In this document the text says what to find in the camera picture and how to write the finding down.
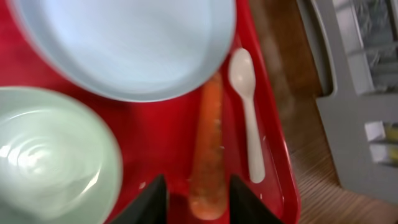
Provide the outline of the white plastic spoon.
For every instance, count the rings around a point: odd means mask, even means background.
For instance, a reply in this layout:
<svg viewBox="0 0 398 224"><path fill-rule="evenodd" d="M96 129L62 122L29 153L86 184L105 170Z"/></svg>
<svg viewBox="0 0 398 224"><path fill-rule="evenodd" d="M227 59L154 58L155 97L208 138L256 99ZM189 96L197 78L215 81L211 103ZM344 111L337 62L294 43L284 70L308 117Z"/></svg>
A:
<svg viewBox="0 0 398 224"><path fill-rule="evenodd" d="M251 182L258 184L264 180L266 170L254 106L256 76L251 55L246 49L238 48L233 52L229 63L228 80L243 104L249 178Z"/></svg>

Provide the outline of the light blue plate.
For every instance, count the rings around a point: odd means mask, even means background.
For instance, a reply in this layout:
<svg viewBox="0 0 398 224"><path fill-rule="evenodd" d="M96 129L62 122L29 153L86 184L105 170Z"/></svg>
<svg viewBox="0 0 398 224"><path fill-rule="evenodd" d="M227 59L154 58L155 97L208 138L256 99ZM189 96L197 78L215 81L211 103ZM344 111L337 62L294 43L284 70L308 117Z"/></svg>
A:
<svg viewBox="0 0 398 224"><path fill-rule="evenodd" d="M40 57L83 89L119 101L185 95L231 48L234 0L15 0L8 7Z"/></svg>

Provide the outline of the orange carrot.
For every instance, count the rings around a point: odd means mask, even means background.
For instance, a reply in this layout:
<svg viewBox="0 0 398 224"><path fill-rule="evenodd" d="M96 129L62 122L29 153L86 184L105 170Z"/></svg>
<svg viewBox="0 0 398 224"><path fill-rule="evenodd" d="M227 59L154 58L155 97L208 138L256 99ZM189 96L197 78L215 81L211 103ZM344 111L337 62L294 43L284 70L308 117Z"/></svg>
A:
<svg viewBox="0 0 398 224"><path fill-rule="evenodd" d="M215 73L202 87L188 195L190 210L201 220L216 220L227 207L221 146L222 98L222 77Z"/></svg>

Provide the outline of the mint green bowl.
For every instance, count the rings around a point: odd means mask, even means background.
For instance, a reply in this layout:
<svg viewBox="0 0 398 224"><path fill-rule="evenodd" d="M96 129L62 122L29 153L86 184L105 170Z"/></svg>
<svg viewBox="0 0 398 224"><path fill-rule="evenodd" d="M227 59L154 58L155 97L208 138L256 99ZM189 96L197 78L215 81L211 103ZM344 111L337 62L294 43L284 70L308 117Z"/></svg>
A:
<svg viewBox="0 0 398 224"><path fill-rule="evenodd" d="M121 152L79 101L41 88L1 88L1 222L104 223L118 199Z"/></svg>

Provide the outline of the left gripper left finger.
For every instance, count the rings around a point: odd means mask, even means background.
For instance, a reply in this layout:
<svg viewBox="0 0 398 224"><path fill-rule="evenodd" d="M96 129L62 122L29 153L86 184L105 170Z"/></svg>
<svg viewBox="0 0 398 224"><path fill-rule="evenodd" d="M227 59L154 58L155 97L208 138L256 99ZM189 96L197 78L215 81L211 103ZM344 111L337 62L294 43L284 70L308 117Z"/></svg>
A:
<svg viewBox="0 0 398 224"><path fill-rule="evenodd" d="M110 224L166 224L168 192L158 175Z"/></svg>

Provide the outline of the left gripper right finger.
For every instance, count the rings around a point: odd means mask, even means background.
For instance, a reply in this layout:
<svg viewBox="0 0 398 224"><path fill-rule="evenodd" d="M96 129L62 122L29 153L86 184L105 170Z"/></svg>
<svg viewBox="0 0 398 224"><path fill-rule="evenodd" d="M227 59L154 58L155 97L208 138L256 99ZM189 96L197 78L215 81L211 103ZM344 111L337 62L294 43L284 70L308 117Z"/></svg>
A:
<svg viewBox="0 0 398 224"><path fill-rule="evenodd" d="M229 183L230 224L283 224L237 176Z"/></svg>

